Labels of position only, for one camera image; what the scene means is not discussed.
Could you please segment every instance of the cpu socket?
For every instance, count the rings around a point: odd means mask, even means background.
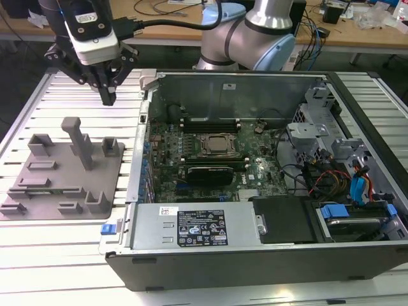
[[[236,152],[234,145],[235,136],[231,134],[201,135],[201,155],[230,155]]]

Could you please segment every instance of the workbench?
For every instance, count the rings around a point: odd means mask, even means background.
[[[201,6],[187,9],[187,17],[172,16],[144,16],[136,13],[133,9],[135,0],[110,0],[114,18],[137,17],[142,20],[168,18],[184,22],[201,22]],[[150,3],[159,0],[144,0],[138,5],[138,10],[154,13]],[[325,27],[331,31],[324,44],[325,52],[350,52],[350,53],[375,53],[375,54],[408,54],[408,35],[404,35],[392,27],[382,29],[359,30],[353,20],[339,20],[338,24],[322,23],[322,16],[314,10],[314,6],[321,0],[308,0],[307,11],[317,26]],[[164,11],[180,8],[179,4],[161,4]],[[10,19],[7,21],[21,37],[27,41],[53,41],[53,33],[49,27],[39,29],[23,19]],[[302,50],[309,44],[310,36],[304,25],[301,26],[297,36],[297,50]],[[18,40],[10,32],[4,21],[0,21],[0,40]],[[201,31],[170,26],[148,27],[142,34],[126,42],[135,45],[174,45],[174,46],[200,46]]]
[[[117,89],[114,106],[103,106],[98,93],[61,72],[47,73],[0,144],[0,201],[13,185],[35,133],[68,142],[60,129],[65,116],[81,118],[91,140],[114,136],[126,146],[114,199],[112,219],[123,216],[140,105],[140,70]],[[407,108],[379,78],[366,73],[338,73],[367,117],[400,162],[408,168]],[[358,137],[347,112],[351,134]],[[406,305],[408,265],[372,280],[281,284],[246,288],[190,289],[134,293],[99,253],[105,220],[0,222],[0,300],[2,305]]]

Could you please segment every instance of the power supply label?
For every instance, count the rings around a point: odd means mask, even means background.
[[[181,247],[228,245],[224,211],[177,212],[177,244]]]

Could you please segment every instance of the aluminum extrusion table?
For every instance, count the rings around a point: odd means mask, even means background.
[[[79,116],[91,140],[116,136],[126,149],[111,218],[124,213],[131,155],[143,93],[140,70],[118,88],[113,107],[104,107],[98,94],[77,85],[62,73],[46,74],[0,144],[0,201],[14,183],[29,155],[33,133],[48,133],[68,142],[60,125],[65,116]],[[339,73],[374,126],[408,168],[406,106],[381,79],[366,73]],[[344,116],[346,124],[351,124]],[[358,136],[351,127],[352,134]],[[99,254],[104,221],[0,222],[0,301],[2,305],[406,305],[408,265],[372,280],[282,284],[246,288],[190,289],[135,293]]]

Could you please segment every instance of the motherboard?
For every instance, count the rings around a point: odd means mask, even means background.
[[[240,122],[232,133],[194,133],[183,124],[152,122],[150,165],[154,202],[247,201],[287,194],[275,158],[273,130]]]

